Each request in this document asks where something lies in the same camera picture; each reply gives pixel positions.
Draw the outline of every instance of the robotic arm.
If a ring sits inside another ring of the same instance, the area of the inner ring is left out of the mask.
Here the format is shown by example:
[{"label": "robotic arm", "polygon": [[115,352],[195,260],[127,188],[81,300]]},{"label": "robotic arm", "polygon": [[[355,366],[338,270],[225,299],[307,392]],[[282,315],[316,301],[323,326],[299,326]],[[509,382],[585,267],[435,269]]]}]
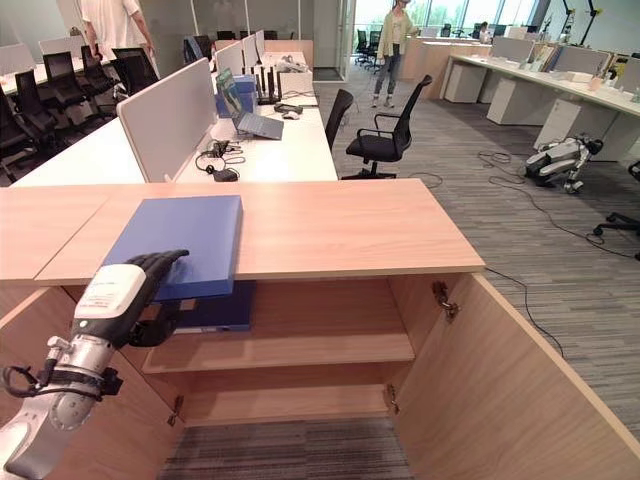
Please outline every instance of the robotic arm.
[{"label": "robotic arm", "polygon": [[[44,368],[1,370],[0,385],[24,398],[18,414],[0,429],[0,480],[41,479],[62,456],[74,432],[96,402],[117,395],[122,385],[109,368],[113,354],[129,344],[160,345],[175,330],[179,304],[163,305],[154,321],[140,321],[142,310],[187,250],[139,255],[125,264],[98,270],[76,306],[71,341],[51,337]],[[15,374],[27,386],[14,385]]]}]

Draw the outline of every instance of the cable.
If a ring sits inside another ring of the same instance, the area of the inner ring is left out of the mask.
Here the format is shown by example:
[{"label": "cable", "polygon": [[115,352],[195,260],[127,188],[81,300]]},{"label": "cable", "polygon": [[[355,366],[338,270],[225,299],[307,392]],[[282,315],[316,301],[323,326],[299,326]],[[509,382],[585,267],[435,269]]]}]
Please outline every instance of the cable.
[{"label": "cable", "polygon": [[477,155],[478,159],[480,159],[483,164],[485,165],[485,168],[497,168],[498,170],[502,171],[503,173],[510,175],[512,177],[517,178],[518,180],[511,180],[509,178],[504,178],[504,177],[499,177],[499,176],[491,176],[488,179],[488,182],[493,184],[493,185],[497,185],[499,187],[502,188],[509,188],[511,190],[515,190],[517,192],[523,193],[527,196],[527,198],[529,199],[529,202],[531,203],[531,205],[538,211],[544,213],[547,217],[547,219],[549,220],[549,223],[551,223],[551,225],[553,225],[555,228],[557,228],[558,230],[562,230],[565,233],[568,233],[570,235],[573,235],[574,237],[580,238],[582,240],[586,240],[590,245],[604,251],[607,253],[611,253],[614,255],[618,255],[620,257],[623,258],[632,258],[635,259],[635,256],[633,255],[628,255],[626,253],[621,253],[621,252],[616,252],[615,250],[610,250],[608,248],[605,248],[603,245],[605,244],[605,240],[604,238],[601,237],[597,237],[596,235],[592,234],[592,233],[588,233],[586,235],[581,234],[581,233],[577,233],[574,232],[572,230],[569,230],[565,227],[563,227],[562,225],[559,225],[558,223],[556,223],[556,221],[553,219],[553,216],[544,208],[542,208],[540,205],[538,205],[536,203],[535,198],[533,197],[533,195],[531,195],[529,192],[527,192],[526,190],[523,190],[522,188],[518,188],[515,187],[514,185],[523,185],[525,183],[525,178],[524,176],[519,175],[518,173],[513,173],[513,172],[509,172],[508,170],[505,170],[503,167],[501,167],[501,165],[508,165],[511,163],[512,160],[512,156],[508,153],[501,153],[501,152],[490,152],[490,151],[481,151],[478,152]]},{"label": "cable", "polygon": [[562,358],[565,358],[564,356],[564,349],[562,348],[562,344],[558,341],[558,339],[556,337],[554,337],[553,335],[551,335],[547,330],[545,330],[543,327],[541,327],[540,325],[538,325],[538,323],[533,319],[533,316],[531,315],[531,311],[529,310],[529,286],[524,283],[521,282],[520,280],[516,280],[513,277],[510,277],[509,275],[505,275],[504,273],[500,273],[497,270],[493,270],[492,268],[488,268],[487,270],[495,273],[496,275],[500,275],[503,278],[506,278],[507,280],[511,280],[514,283],[517,283],[518,285],[520,285],[521,287],[524,288],[524,309],[527,311],[527,315],[529,316],[529,320],[531,321],[531,324],[540,332],[542,332],[544,335],[546,335],[548,338],[552,339],[554,341],[554,343],[558,346],[558,349],[560,350],[560,355],[562,356]]},{"label": "cable", "polygon": [[444,183],[444,179],[440,175],[436,175],[435,173],[430,173],[430,172],[414,172],[411,175],[409,175],[409,177],[407,177],[407,178],[414,178],[414,177],[417,177],[419,175],[428,175],[428,176],[434,177],[436,179],[436,184],[435,185],[427,185],[425,183],[425,186],[430,190],[433,190],[434,188],[438,188],[440,185],[442,185]]}]

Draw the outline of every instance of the woman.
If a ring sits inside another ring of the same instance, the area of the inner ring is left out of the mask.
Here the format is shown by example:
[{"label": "woman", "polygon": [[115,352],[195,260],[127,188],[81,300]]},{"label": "woman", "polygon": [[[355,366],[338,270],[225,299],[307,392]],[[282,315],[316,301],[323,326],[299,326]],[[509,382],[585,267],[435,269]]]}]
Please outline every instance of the woman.
[{"label": "woman", "polygon": [[396,77],[398,76],[398,68],[400,60],[404,54],[407,45],[407,35],[417,33],[418,29],[413,28],[413,23],[409,19],[409,15],[405,12],[405,8],[410,0],[396,0],[393,9],[387,14],[382,26],[380,34],[380,43],[378,44],[378,60],[384,59],[383,67],[380,69],[376,88],[373,92],[372,108],[378,106],[378,98],[384,79],[389,74],[389,86],[387,87],[387,100],[384,106],[393,108],[393,90],[396,88]]}]

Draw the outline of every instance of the white robot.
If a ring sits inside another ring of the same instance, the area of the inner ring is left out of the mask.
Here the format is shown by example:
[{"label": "white robot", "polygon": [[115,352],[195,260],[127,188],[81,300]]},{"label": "white robot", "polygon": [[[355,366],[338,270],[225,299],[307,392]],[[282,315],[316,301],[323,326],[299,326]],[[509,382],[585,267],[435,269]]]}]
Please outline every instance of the white robot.
[{"label": "white robot", "polygon": [[[46,477],[96,402],[118,394],[122,380],[108,367],[114,352],[125,345],[160,345],[171,336],[176,305],[163,304],[160,322],[139,318],[172,265],[188,254],[139,255],[102,267],[76,306],[71,341],[51,337],[47,342],[42,371],[32,375],[29,367],[0,369],[0,387],[24,399],[18,414],[0,427],[0,480]],[[22,376],[28,387],[17,386],[14,375]]]},{"label": "white robot", "polygon": [[532,178],[536,185],[551,186],[551,180],[561,174],[567,174],[564,190],[567,193],[577,193],[584,185],[578,180],[580,170],[593,155],[602,150],[602,141],[593,140],[587,135],[567,137],[562,142],[543,145],[539,153],[529,157],[525,162],[525,176]]}]

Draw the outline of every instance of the blue binder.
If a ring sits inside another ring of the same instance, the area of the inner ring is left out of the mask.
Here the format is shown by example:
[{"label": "blue binder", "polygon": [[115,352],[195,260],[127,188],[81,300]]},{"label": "blue binder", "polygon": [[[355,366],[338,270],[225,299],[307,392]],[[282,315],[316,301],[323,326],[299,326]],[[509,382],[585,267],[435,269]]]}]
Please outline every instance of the blue binder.
[{"label": "blue binder", "polygon": [[186,248],[158,290],[156,302],[229,295],[242,224],[239,196],[143,200],[103,265]]}]

